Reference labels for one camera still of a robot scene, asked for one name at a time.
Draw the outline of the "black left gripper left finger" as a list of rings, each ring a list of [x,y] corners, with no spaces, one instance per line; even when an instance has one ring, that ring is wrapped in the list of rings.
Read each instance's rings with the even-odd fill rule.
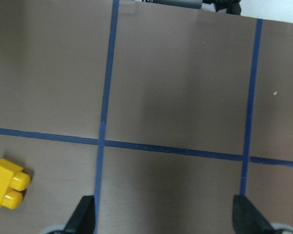
[[[64,227],[65,234],[93,234],[95,231],[94,195],[83,196]]]

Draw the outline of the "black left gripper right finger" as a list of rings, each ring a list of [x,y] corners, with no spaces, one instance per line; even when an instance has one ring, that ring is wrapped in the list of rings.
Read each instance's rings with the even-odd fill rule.
[[[234,195],[232,226],[236,234],[273,234],[275,229],[246,196]]]

